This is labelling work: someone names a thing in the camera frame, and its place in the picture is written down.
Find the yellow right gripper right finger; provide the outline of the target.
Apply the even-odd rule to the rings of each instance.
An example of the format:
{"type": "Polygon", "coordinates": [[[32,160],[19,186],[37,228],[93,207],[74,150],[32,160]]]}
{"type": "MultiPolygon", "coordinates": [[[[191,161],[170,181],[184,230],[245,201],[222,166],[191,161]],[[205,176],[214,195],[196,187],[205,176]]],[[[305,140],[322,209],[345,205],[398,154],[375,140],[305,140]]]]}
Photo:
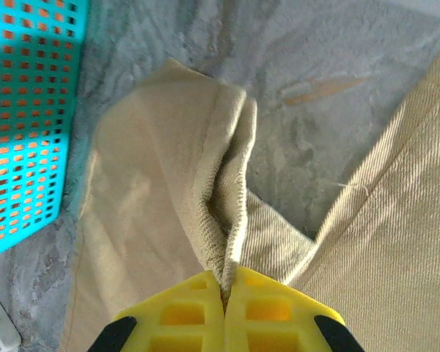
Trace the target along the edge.
{"type": "Polygon", "coordinates": [[[249,268],[237,268],[225,352],[365,352],[341,315],[249,268]]]}

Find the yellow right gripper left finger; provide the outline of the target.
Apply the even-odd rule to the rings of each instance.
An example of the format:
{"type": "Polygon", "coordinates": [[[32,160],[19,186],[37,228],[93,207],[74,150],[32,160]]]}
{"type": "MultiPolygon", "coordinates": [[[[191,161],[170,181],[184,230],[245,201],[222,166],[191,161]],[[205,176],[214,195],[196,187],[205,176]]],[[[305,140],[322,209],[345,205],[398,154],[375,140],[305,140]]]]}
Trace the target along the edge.
{"type": "Polygon", "coordinates": [[[224,310],[211,271],[124,309],[87,352],[222,352],[224,310]]]}

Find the beige trousers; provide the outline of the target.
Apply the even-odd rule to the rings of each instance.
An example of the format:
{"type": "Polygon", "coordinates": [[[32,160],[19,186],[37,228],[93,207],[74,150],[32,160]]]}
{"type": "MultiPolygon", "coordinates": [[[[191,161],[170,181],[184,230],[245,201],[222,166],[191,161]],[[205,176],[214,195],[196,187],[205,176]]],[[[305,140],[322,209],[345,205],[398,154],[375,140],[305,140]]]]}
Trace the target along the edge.
{"type": "Polygon", "coordinates": [[[98,122],[59,352],[157,284],[236,265],[314,293],[375,352],[440,352],[440,54],[309,239],[246,187],[257,104],[170,59],[98,122]]]}

